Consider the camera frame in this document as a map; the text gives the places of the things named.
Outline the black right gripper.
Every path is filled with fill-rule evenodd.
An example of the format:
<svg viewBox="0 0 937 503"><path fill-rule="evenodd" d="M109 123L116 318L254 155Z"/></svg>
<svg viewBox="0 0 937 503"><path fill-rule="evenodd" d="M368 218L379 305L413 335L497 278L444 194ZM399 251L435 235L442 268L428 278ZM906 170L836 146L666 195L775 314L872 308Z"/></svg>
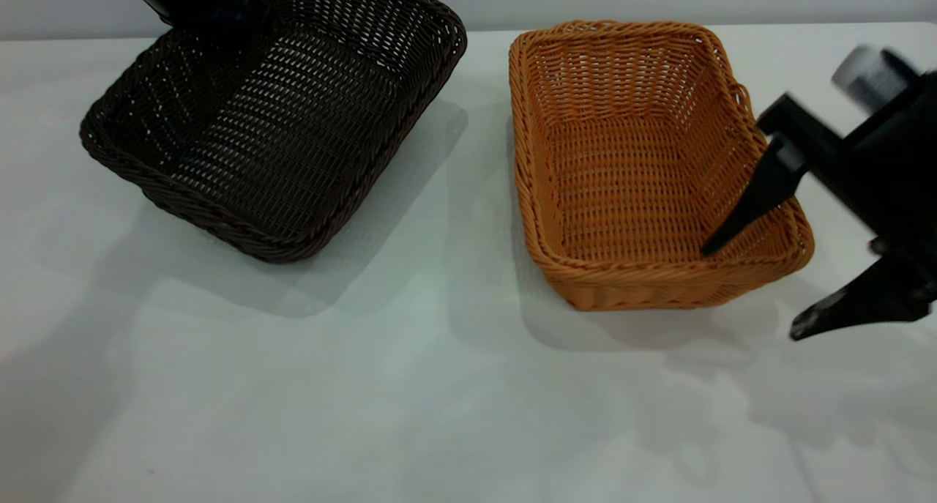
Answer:
<svg viewBox="0 0 937 503"><path fill-rule="evenodd" d="M876 239L883 256L792 322L791 340L846 327L913 323L935 300L935 73L903 77L888 100L865 81L860 99L870 115L838 135L783 94L758 117L769 146L749 184L701 255L719 253L775 207L794 196L806 174L826 186Z"/></svg>

